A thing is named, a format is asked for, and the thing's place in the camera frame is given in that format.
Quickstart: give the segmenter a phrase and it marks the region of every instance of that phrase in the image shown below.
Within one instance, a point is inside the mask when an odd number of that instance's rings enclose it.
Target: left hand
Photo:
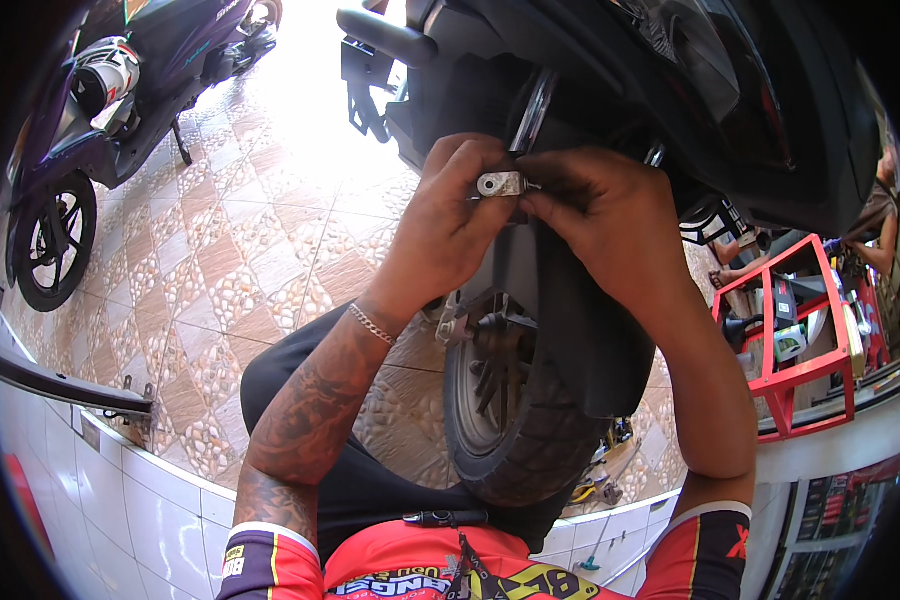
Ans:
[[[473,201],[468,192],[506,155],[502,141],[480,133],[436,141],[368,290],[377,306],[409,319],[473,277],[514,212],[517,197]]]

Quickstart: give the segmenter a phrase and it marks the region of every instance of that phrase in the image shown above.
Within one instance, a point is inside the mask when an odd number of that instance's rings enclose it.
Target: hand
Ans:
[[[645,328],[659,301],[699,295],[660,169],[600,148],[531,154],[517,166],[543,188],[528,192],[521,209],[566,240],[600,288]]]
[[[517,198],[473,201],[468,192],[505,157],[503,142],[479,133],[436,141],[371,285],[376,306],[408,319],[473,277]]]

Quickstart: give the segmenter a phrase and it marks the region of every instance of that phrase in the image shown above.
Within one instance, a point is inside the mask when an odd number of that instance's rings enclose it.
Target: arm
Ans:
[[[713,500],[753,502],[754,402],[687,269],[666,174],[596,148],[525,156],[518,164],[546,190],[528,194],[521,208],[569,243],[667,358],[690,470],[674,516]]]
[[[894,270],[894,256],[897,253],[897,214],[891,214],[883,220],[879,246],[870,247],[863,242],[850,242],[850,246],[877,273],[889,276]]]
[[[504,156],[499,140],[477,134],[446,137],[433,146],[389,255],[356,300],[377,327],[396,337],[420,308],[476,273],[516,198],[474,206],[467,191]],[[240,471],[234,525],[272,523],[316,545],[317,486],[340,456],[389,350],[353,315],[339,320],[254,429]]]

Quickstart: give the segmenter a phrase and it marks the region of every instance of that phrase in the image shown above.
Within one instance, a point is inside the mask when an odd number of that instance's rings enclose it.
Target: purple scooter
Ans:
[[[281,0],[101,0],[59,51],[17,137],[0,210],[6,274],[34,310],[59,308],[93,249],[97,198],[126,182],[211,86],[276,47]]]

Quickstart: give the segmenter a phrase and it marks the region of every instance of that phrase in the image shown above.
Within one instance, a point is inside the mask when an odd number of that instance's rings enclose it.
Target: person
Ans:
[[[438,140],[365,292],[246,369],[240,393],[252,433],[218,599],[618,597],[528,558],[542,549],[572,485],[528,507],[487,506],[463,485],[438,490],[401,479],[351,435],[394,339],[423,306],[475,274],[518,203],[569,243],[670,367],[689,472],[638,597],[739,596],[756,411],[686,267],[669,180],[609,150],[566,150],[518,160],[546,191],[467,200],[505,156],[500,140],[480,134]],[[637,242],[649,250],[627,252]],[[401,520],[473,510],[485,511],[486,522],[425,528]]]
[[[894,254],[897,251],[897,205],[894,203],[891,188],[895,184],[894,157],[890,146],[883,150],[883,156],[877,162],[876,181],[870,190],[860,217],[853,223],[850,231],[842,237],[842,244],[852,249],[863,261],[873,267],[877,273],[888,276],[894,268]],[[867,246],[868,237],[878,232],[877,246]],[[743,269],[711,270],[710,282],[718,290],[730,285],[740,278],[763,267],[774,258],[779,257],[809,235],[806,231],[792,229],[773,240],[769,252],[744,266]],[[741,252],[742,248],[733,240],[729,244],[713,243],[713,252],[721,265],[728,265]]]

